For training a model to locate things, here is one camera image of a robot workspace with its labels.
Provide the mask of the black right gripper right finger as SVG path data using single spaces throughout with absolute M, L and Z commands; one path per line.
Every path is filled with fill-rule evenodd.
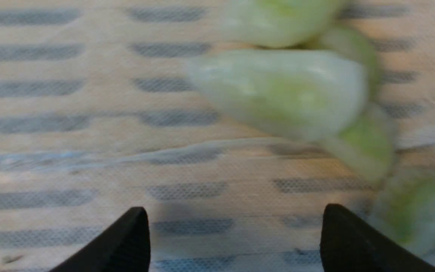
M 319 245 L 325 272 L 435 272 L 340 204 L 328 204 Z

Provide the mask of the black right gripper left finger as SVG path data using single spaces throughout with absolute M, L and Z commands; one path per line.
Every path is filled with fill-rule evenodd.
M 132 207 L 52 272 L 148 272 L 150 226 L 143 207 Z

